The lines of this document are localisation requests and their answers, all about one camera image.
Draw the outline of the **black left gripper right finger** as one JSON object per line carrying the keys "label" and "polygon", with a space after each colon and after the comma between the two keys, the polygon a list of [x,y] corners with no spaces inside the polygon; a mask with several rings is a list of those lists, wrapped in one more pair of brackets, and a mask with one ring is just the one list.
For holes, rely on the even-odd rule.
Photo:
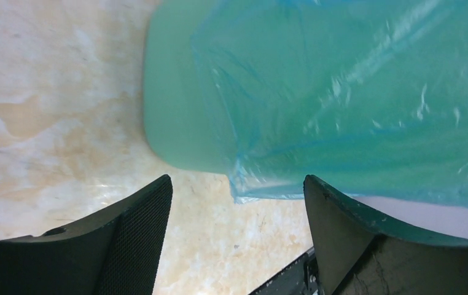
{"label": "black left gripper right finger", "polygon": [[393,218],[314,175],[303,192],[322,294],[468,294],[468,239]]}

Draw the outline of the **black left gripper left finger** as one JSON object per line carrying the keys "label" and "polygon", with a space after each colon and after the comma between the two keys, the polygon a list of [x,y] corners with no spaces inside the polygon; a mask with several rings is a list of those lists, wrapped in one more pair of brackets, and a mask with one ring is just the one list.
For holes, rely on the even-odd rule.
{"label": "black left gripper left finger", "polygon": [[162,175],[40,236],[0,240],[0,294],[151,294],[172,198]]}

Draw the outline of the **blue plastic trash bag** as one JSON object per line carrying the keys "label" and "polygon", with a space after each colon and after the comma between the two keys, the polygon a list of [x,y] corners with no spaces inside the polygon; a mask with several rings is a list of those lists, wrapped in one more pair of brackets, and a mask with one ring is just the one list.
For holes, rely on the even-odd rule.
{"label": "blue plastic trash bag", "polygon": [[468,208],[468,1],[220,1],[191,48],[234,198]]}

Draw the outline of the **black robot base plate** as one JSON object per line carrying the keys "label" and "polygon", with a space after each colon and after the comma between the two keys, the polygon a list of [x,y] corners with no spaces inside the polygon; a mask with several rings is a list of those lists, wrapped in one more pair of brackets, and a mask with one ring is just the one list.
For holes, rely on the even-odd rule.
{"label": "black robot base plate", "polygon": [[311,247],[277,272],[250,295],[318,295],[324,294],[319,282],[318,263]]}

